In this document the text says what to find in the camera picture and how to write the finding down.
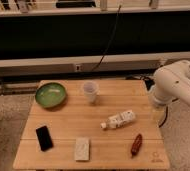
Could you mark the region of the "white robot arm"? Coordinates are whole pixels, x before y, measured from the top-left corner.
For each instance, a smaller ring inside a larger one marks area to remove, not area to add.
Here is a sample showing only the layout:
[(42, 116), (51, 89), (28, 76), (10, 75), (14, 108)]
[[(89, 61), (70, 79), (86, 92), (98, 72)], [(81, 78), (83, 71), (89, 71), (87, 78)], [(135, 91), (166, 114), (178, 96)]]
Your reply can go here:
[(149, 99), (156, 108), (167, 106), (178, 98), (190, 106), (190, 61), (181, 60), (160, 67), (154, 72), (154, 85)]

